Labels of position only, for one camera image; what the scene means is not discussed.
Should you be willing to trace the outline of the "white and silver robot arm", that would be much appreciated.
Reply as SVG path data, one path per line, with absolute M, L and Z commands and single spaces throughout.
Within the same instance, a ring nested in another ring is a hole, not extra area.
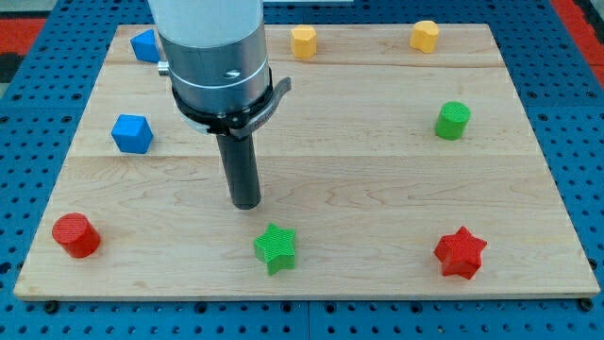
M 172 85 L 197 111 L 229 113 L 270 85 L 262 0 L 149 0 Z

